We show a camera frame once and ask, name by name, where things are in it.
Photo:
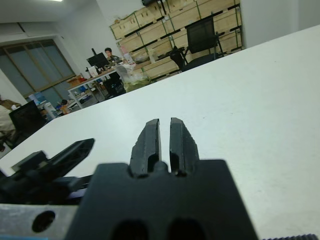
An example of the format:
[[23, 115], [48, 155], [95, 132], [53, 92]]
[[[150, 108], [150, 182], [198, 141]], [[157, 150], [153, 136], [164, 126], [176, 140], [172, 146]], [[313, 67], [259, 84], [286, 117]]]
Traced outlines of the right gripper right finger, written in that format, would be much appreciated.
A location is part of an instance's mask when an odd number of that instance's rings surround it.
[[198, 147], [184, 122], [176, 117], [170, 120], [169, 157], [171, 171], [176, 176], [187, 176], [200, 160]]

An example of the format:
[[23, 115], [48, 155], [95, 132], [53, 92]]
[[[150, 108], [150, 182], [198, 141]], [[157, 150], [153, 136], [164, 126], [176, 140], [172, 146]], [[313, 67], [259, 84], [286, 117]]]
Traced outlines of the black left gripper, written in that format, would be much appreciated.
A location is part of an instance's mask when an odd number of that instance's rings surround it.
[[91, 152], [94, 138], [79, 140], [48, 158], [43, 151], [25, 157], [11, 169], [11, 176], [0, 173], [0, 202], [2, 204], [60, 204], [78, 188], [77, 177], [65, 175]]

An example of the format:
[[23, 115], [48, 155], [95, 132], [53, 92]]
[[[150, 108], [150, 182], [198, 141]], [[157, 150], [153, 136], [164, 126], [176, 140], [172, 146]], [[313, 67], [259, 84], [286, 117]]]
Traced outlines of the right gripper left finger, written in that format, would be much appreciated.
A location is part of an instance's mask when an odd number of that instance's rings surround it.
[[132, 147], [129, 167], [135, 178], [143, 178], [154, 171], [161, 160], [160, 121], [148, 121]]

